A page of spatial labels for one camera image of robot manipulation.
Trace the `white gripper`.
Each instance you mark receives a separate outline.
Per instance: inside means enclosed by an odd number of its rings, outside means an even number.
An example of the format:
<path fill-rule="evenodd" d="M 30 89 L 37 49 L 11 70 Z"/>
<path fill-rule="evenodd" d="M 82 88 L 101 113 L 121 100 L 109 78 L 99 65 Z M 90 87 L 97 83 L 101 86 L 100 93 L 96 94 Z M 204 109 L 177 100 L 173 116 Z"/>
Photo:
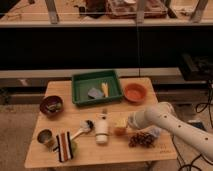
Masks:
<path fill-rule="evenodd" d="M 119 118 L 116 123 L 116 128 L 127 128 L 128 125 L 133 129 L 143 129 L 147 126 L 144 111 L 136 111 L 131 113 L 128 116 L 128 120 L 126 118 Z"/>

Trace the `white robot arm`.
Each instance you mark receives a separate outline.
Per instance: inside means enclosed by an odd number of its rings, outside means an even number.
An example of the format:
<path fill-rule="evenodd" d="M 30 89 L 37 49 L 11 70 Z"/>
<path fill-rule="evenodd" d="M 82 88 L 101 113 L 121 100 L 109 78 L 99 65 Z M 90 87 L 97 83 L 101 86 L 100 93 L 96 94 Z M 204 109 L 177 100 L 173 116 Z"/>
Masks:
<path fill-rule="evenodd" d="M 213 162 L 213 134 L 181 121 L 174 114 L 175 110 L 169 102 L 149 105 L 132 112 L 125 119 L 124 125 L 114 127 L 114 133 L 116 135 L 124 134 L 127 126 L 134 130 L 142 130 L 155 125 L 181 138 Z"/>

